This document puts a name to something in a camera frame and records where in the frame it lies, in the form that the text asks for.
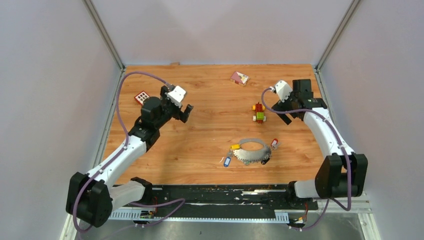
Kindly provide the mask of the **red key tag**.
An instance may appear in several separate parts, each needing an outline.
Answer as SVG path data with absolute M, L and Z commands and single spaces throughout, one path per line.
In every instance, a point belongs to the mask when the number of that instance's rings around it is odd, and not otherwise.
M 278 149 L 278 147 L 279 147 L 280 145 L 281 145 L 281 142 L 280 142 L 277 138 L 274 138 L 274 139 L 272 140 L 271 144 L 270 144 L 270 146 L 271 146 L 271 148 L 272 148 L 273 150 Z

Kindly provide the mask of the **large perforated metal keyring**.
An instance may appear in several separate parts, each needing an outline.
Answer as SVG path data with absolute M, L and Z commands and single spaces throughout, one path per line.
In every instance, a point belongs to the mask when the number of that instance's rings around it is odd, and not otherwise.
M 243 144 L 246 143 L 257 143 L 262 147 L 257 150 L 246 150 L 242 147 Z M 252 163 L 261 163 L 262 160 L 271 158 L 272 149 L 269 145 L 267 145 L 264 141 L 258 138 L 243 138 L 238 144 L 240 144 L 240 149 L 232 150 L 232 154 L 245 165 L 249 165 Z

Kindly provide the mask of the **yellow key tag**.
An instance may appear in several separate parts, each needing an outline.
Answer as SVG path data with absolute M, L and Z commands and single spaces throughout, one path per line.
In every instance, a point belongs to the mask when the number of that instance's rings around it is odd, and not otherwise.
M 233 144 L 233 145 L 231 145 L 230 146 L 230 149 L 233 151 L 233 150 L 239 150 L 241 148 L 241 145 L 240 144 Z

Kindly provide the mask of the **blue key tag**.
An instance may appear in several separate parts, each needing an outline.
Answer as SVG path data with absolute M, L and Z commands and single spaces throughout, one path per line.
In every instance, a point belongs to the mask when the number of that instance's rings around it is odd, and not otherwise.
M 230 163 L 231 163 L 231 157 L 226 157 L 223 162 L 223 166 L 227 168 L 230 165 Z

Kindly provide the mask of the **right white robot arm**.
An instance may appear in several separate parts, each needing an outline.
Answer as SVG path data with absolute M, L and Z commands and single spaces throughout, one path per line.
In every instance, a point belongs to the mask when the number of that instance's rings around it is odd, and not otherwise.
M 286 204 L 298 209 L 306 198 L 361 196 L 368 159 L 364 154 L 356 153 L 340 136 L 325 101 L 314 96 L 311 80 L 293 80 L 292 85 L 280 80 L 272 92 L 279 98 L 272 110 L 277 111 L 287 125 L 291 123 L 289 115 L 301 119 L 313 133 L 324 157 L 313 179 L 292 182 L 292 191 L 285 195 Z

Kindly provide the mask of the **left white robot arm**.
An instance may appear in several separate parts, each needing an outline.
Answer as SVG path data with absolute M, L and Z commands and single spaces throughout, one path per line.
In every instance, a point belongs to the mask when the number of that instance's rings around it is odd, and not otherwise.
M 187 92 L 180 86 L 162 86 L 160 97 L 147 98 L 139 118 L 111 155 L 87 173 L 76 172 L 70 179 L 65 210 L 93 227 L 102 226 L 118 208 L 137 202 L 149 206 L 152 184 L 139 177 L 116 186 L 116 181 L 138 158 L 147 153 L 160 137 L 169 120 L 186 123 L 193 106 L 182 110 Z

